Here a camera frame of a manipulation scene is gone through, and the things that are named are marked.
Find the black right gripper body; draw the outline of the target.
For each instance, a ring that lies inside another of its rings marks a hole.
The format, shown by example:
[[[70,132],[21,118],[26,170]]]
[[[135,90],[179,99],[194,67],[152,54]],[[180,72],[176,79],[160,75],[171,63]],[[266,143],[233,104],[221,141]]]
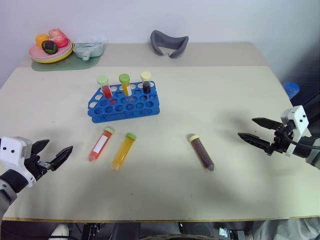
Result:
[[[265,152],[271,156],[273,152],[285,153],[290,145],[290,142],[286,140],[286,137],[290,136],[293,131],[291,123],[279,127],[274,132],[273,143],[265,150]]]

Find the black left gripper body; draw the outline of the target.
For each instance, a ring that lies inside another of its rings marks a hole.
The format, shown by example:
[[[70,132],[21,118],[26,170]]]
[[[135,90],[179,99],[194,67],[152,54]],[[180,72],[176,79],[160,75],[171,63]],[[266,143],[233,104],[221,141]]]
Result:
[[[33,175],[35,180],[42,178],[48,171],[52,170],[49,162],[40,160],[40,156],[31,154],[28,159],[24,160],[24,166]]]

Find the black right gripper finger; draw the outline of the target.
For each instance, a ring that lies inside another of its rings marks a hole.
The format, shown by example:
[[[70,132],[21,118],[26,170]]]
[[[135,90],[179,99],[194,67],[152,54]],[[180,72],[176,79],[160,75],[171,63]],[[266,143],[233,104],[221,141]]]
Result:
[[[238,132],[237,135],[246,143],[252,146],[255,146],[259,149],[262,149],[264,151],[270,146],[270,143],[268,141],[260,139],[256,135],[249,134],[249,133],[242,133],[242,132]]]
[[[277,130],[279,127],[282,126],[281,122],[277,122],[265,117],[252,118],[252,121],[258,124],[259,126],[269,130]]]

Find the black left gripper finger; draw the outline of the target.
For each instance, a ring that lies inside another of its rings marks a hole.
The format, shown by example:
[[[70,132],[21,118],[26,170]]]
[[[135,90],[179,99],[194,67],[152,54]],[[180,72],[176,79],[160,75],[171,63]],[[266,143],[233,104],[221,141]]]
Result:
[[[49,169],[51,171],[56,171],[70,156],[72,153],[73,146],[68,146],[64,149],[62,149],[56,156],[55,158],[49,163],[50,167]]]
[[[38,140],[32,144],[32,154],[38,155],[49,143],[49,139]]]

